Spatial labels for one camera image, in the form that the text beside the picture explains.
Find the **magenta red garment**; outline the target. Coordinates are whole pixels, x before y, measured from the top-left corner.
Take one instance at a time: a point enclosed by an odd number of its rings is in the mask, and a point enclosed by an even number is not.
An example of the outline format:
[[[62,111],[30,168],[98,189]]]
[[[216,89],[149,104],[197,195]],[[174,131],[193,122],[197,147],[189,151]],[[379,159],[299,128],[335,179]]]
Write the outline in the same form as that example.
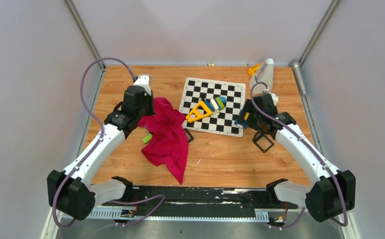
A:
[[[188,156],[188,138],[182,126],[185,115],[164,97],[154,98],[154,111],[155,114],[139,121],[139,126],[152,134],[141,152],[154,166],[166,165],[176,181],[182,184]]]

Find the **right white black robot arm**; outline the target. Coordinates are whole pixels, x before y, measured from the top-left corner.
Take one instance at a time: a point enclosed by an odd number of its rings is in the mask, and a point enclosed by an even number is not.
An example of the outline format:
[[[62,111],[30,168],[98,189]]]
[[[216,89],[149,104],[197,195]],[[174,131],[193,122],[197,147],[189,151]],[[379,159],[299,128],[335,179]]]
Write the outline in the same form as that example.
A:
[[[350,170],[330,163],[306,138],[288,112],[278,112],[276,95],[262,93],[247,99],[237,125],[256,130],[254,142],[271,136],[281,144],[303,169],[311,186],[279,179],[266,186],[266,203],[278,208],[284,202],[306,208],[318,222],[333,219],[355,208],[356,178]]]

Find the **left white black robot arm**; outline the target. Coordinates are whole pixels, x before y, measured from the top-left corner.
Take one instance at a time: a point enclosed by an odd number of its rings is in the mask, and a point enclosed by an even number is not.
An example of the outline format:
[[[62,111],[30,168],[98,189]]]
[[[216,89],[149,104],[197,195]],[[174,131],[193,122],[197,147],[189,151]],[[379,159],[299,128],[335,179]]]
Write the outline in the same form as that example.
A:
[[[91,182],[109,155],[138,127],[139,121],[153,113],[150,86],[132,85],[125,90],[123,101],[108,114],[93,142],[62,171],[53,170],[47,176],[54,217],[60,211],[82,221],[97,205],[116,200],[127,206],[133,201],[134,193],[127,188],[124,178],[116,176],[100,184]]]

